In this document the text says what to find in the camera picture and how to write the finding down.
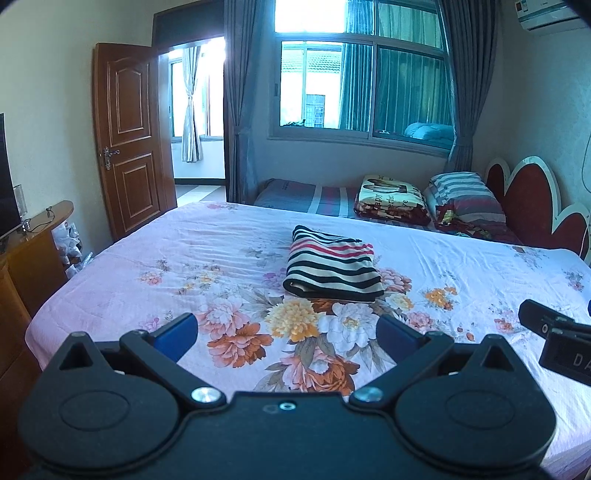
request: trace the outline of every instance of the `window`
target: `window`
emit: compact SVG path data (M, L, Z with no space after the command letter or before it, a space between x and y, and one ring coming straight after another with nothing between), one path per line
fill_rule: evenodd
M197 64L197 93L193 96L196 125L202 140L223 137L223 64L226 43L214 38L203 44ZM189 96L183 78L183 51L173 50L170 60L171 130L173 141L183 136Z
M441 32L436 0L276 0L273 134L449 150Z

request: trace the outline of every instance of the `pillowcase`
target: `pillowcase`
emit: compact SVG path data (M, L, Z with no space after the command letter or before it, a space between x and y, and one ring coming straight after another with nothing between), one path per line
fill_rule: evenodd
M367 175L355 202L355 212L415 225L431 221L423 195L414 185L383 175Z
M463 222L506 223L501 204L477 173L461 171L435 175L427 189L437 205L452 205Z

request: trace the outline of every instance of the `glass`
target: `glass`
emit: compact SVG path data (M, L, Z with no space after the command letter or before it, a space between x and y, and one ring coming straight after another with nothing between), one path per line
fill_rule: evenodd
M200 60L204 64L203 77L207 79L206 96L207 117L209 119L209 131L206 129L200 134L211 137L223 136L223 65L226 60L226 42L223 38L214 38L202 47L203 57Z
M442 59L378 48L374 136L405 136L451 147L449 97Z
M378 4L378 35L443 49L441 24L435 11Z
M374 33L373 0L277 0L275 31Z
M283 42L280 125L369 131L371 74L369 45Z
M172 88L173 88L173 136L182 137L184 118L187 113L189 96L184 85L183 62L173 63L172 67Z

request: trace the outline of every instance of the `striped folded cloth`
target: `striped folded cloth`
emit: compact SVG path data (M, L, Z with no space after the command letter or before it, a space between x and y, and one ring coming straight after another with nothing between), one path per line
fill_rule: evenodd
M384 294L371 244L303 225L293 232L283 287L310 299L374 301Z

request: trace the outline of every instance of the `teal curtain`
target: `teal curtain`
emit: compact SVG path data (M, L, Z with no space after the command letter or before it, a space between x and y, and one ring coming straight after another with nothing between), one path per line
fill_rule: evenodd
M368 35L374 33L374 5L372 1L348 0L345 15L345 31ZM369 131L372 63L371 46L343 44L340 129Z
M404 135L415 122L452 124L445 63L380 47L375 129Z
M380 4L380 36L442 48L435 12ZM376 131L403 135L415 122L452 124L449 81L443 60L378 47Z

